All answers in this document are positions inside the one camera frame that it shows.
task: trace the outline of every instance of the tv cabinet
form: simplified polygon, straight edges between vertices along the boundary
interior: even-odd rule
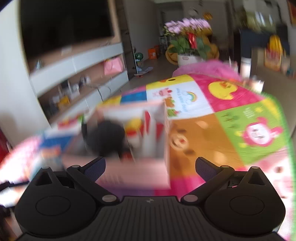
[[[57,50],[41,56],[45,66],[36,71],[24,53],[19,4],[20,0],[12,0],[0,12],[0,126],[12,145],[95,108],[128,82],[125,67],[109,76],[103,70],[103,61],[115,56],[124,64],[114,0],[109,0],[114,37],[72,46],[70,53]],[[58,113],[46,117],[42,105],[57,93],[57,86],[66,79],[77,83],[82,75],[91,77],[89,86],[83,86],[80,95]]]

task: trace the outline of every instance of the gray floor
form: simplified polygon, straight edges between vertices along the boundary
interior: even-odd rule
[[[120,90],[116,91],[113,96],[155,81],[171,78],[173,72],[178,68],[177,65],[168,62],[165,55],[161,55],[158,59],[145,60],[143,69],[148,67],[153,67],[150,73],[144,74],[141,78],[137,76],[133,77],[128,83],[122,86]]]

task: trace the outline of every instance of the white flower pot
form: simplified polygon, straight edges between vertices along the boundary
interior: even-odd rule
[[[188,64],[195,64],[204,62],[204,59],[202,59],[200,56],[195,55],[185,55],[185,54],[178,54],[178,65],[188,65]]]

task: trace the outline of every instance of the open box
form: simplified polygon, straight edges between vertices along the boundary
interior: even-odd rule
[[[91,129],[97,125],[101,118],[111,119],[119,123],[126,123],[132,118],[144,118],[148,111],[154,123],[161,123],[163,130],[159,133],[155,146],[154,157],[135,157],[134,161],[122,162],[119,158],[105,157],[106,170],[96,181],[105,187],[125,187],[141,189],[164,189],[170,187],[169,179],[169,157],[167,134],[169,125],[166,118],[166,105],[163,100],[152,102],[137,102],[118,106],[101,106],[86,118],[87,128]],[[85,148],[85,143],[80,133],[69,144],[62,157],[65,168],[72,165],[83,166],[95,159]]]

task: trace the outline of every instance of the rainbow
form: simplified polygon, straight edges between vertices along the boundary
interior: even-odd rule
[[[193,92],[188,92],[187,91],[187,94],[190,95],[191,97],[191,102],[195,102],[197,100],[197,96],[196,94],[194,94]]]

